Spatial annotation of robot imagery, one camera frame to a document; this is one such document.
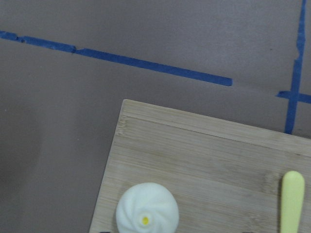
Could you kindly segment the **white steamed bun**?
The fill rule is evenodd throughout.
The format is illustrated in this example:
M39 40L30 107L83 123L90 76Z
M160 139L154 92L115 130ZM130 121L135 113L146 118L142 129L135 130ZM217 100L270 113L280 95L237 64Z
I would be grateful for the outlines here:
M124 192L116 208L120 233L174 233L179 209L171 192L157 183L141 183Z

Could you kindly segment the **bamboo cutting board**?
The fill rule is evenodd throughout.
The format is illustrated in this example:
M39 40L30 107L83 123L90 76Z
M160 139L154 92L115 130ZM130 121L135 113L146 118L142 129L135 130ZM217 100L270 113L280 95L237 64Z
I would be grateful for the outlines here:
M305 179L299 231L311 230L309 139L176 109L124 100L90 232L115 233L122 194L154 182L179 207L179 233L277 233L280 187Z

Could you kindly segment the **yellow plastic knife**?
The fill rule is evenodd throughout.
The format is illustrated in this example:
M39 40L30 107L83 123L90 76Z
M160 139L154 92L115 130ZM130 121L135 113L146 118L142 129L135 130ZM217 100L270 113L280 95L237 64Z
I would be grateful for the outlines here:
M280 232L297 233L305 194L305 180L301 173L289 171L282 178Z

